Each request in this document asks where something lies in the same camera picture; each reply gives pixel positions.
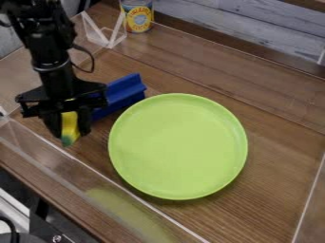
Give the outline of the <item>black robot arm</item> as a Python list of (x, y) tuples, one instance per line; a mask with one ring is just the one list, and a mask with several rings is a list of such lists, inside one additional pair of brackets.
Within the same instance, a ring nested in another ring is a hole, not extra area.
[(79, 67), (71, 61), (68, 50), (82, 49), (75, 44), (75, 24), (67, 17), (60, 0), (0, 0), (0, 14), (9, 19), (0, 26), (12, 28), (31, 53), (33, 71), (40, 86), (16, 95), (21, 115), (41, 119), (56, 138), (63, 128), (74, 123), (76, 132), (91, 131), (91, 113), (108, 105), (107, 87), (102, 83), (80, 79)]

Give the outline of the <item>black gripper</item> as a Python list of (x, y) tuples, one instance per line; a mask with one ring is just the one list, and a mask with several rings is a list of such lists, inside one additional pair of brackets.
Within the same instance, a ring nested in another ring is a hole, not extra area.
[(88, 82), (78, 78), (71, 61), (62, 65), (40, 68), (35, 67), (41, 86), (33, 88), (15, 97), (20, 104), (24, 118), (40, 117), (55, 138), (62, 137), (62, 112), (76, 111), (78, 126), (82, 136), (91, 131), (90, 108), (106, 107), (107, 87), (102, 83)]

